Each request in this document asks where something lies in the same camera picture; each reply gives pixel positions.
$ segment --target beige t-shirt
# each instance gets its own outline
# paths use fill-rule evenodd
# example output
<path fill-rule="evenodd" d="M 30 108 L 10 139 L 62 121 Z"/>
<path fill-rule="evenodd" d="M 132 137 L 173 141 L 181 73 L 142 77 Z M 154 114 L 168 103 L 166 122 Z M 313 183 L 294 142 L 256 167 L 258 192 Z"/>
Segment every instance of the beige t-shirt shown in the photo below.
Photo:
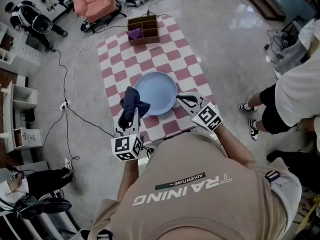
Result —
<path fill-rule="evenodd" d="M 100 210 L 89 239 L 110 219 L 115 240 L 157 240 L 181 227 L 206 230 L 213 239 L 277 240 L 287 215 L 265 173 L 287 167 L 278 159 L 275 165 L 248 169 L 211 138 L 181 134 L 158 146 L 120 205 L 108 201 Z"/>

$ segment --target purple cloth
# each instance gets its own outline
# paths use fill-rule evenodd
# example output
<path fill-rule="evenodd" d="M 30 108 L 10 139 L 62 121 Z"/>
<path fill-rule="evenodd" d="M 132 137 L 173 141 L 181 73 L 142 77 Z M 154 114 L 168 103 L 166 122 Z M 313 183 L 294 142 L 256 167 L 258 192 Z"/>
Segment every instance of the purple cloth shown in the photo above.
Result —
<path fill-rule="evenodd" d="M 132 30 L 132 31 L 127 30 L 126 34 L 132 40 L 139 39 L 139 38 L 142 38 L 142 29 L 141 29 L 141 27 L 139 27 L 139 28 L 136 28 L 135 30 Z"/>

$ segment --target black shorts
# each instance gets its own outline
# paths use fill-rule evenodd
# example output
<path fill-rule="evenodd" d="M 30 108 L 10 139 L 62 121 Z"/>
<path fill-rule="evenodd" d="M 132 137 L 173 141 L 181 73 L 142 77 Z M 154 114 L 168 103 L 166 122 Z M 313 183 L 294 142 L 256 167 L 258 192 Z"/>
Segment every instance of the black shorts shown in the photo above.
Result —
<path fill-rule="evenodd" d="M 262 124 L 266 131 L 270 134 L 284 133 L 289 131 L 291 128 L 281 119 L 276 109 L 275 93 L 275 84 L 260 92 L 260 100 L 266 106 L 262 115 Z"/>

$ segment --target sock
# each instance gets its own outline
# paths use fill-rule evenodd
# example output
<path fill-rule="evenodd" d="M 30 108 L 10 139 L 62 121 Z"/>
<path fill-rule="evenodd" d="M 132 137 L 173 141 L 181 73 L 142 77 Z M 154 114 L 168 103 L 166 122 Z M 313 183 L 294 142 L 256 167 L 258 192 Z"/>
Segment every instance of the sock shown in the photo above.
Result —
<path fill-rule="evenodd" d="M 249 107 L 249 106 L 248 106 L 248 103 L 244 104 L 244 105 L 243 105 L 243 108 L 244 108 L 245 110 L 251 110 L 251 109 L 252 109 L 252 107 Z"/>
<path fill-rule="evenodd" d="M 254 122 L 252 123 L 252 126 L 253 126 L 253 128 L 257 129 L 257 121 L 254 121 Z"/>

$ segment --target dark blue cloth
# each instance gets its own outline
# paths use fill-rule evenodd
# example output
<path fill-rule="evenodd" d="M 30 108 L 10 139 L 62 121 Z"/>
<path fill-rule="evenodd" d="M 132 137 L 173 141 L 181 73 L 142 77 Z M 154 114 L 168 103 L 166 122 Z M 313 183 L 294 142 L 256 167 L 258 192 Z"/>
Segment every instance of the dark blue cloth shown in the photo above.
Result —
<path fill-rule="evenodd" d="M 140 101 L 139 92 L 131 86 L 126 88 L 124 98 L 120 100 L 120 105 L 123 108 L 123 112 L 119 118 L 118 124 L 123 130 L 128 128 L 129 122 L 133 121 L 136 108 L 138 108 L 140 118 L 142 118 L 150 108 L 149 103 Z"/>

